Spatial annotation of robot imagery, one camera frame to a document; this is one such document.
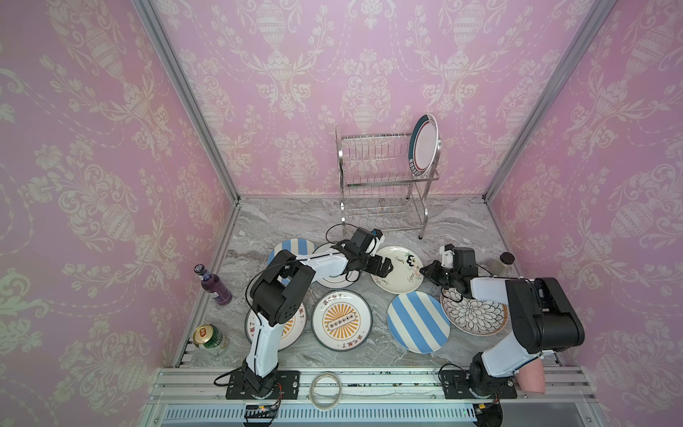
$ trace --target stainless steel dish rack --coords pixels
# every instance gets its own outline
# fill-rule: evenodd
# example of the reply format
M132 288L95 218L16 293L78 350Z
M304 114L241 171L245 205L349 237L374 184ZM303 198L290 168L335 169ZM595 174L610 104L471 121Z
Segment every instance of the stainless steel dish rack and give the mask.
M419 230L422 238L429 211L427 195L438 180L441 135L436 119L436 155L428 170L414 176L408 164L411 133L341 135L336 130L339 159L341 222L372 230Z

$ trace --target beer can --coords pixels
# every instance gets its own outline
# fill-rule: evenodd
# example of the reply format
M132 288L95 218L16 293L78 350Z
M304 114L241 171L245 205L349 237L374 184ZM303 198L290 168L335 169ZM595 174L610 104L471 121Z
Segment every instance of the beer can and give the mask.
M195 329L192 334L192 341L199 348L211 353L214 356L220 355L227 348L227 338L215 325L202 325Z

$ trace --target plate with orange sunburst design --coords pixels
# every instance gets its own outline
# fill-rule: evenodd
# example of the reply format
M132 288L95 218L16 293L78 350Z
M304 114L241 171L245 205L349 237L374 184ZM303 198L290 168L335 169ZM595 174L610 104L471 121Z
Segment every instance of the plate with orange sunburst design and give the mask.
M282 331L280 344L277 347L278 351L284 350L299 339L306 327L307 317L308 313L306 312L306 306L301 303L296 313L291 319L289 319L287 323L285 323L285 329ZM254 313L252 310L249 310L247 319L245 319L245 334L247 335L249 342L253 340L257 326L258 318L256 317L256 313Z
M372 329L372 311L365 299L347 290L330 292L318 301L311 324L327 348L347 351L361 345Z

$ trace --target pink wallpaper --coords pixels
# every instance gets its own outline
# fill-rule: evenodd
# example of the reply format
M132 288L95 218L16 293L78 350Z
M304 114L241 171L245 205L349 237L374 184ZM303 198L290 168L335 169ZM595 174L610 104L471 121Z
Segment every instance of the pink wallpaper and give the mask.
M0 14L0 425L136 426L228 201L129 1Z
M494 211L586 329L569 352L613 426L683 412L683 2L617 2Z
M238 190L338 194L334 127L432 112L435 193L481 194L591 0L154 0Z

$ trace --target white plate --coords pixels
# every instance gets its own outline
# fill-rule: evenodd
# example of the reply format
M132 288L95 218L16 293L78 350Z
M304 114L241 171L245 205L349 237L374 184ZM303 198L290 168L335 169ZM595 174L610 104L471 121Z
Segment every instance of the white plate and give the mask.
M313 253L325 252L327 249L330 249L331 247L332 243L325 243L324 245L319 246ZM345 274L335 277L324 277L322 279L319 279L318 283L323 285L325 288L343 289L347 286L351 286L356 280L358 280L358 276L360 274L360 271L350 272L348 274L349 280L346 280L347 275Z
M422 261L415 252L400 246L386 246L377 255L389 258L393 265L386 277L372 276L377 286L392 294L407 294L420 287L424 278L420 273Z
M415 176L427 172L434 161L438 147L438 128L436 119L430 115L423 115L417 121L413 134L410 136L408 147L408 164Z
M318 301L311 318L313 334L327 348L347 351L361 345L372 329L372 312L358 294L336 290Z
M303 330L306 328L306 306L301 303L299 305L299 310L292 316L292 318L285 323L285 329L282 331L282 336L280 337L280 345L278 345L277 350L284 350L285 348L291 346L295 343L303 334ZM258 324L258 318L256 313L249 310L249 315L245 320L245 334L247 334L247 339L249 342L254 338L254 332L256 325Z
M441 292L441 307L446 312L448 320L457 328L482 337L503 330L509 317L505 304L467 298L463 298L461 302L457 303L444 297L445 295L456 301L459 300L460 294L455 288Z

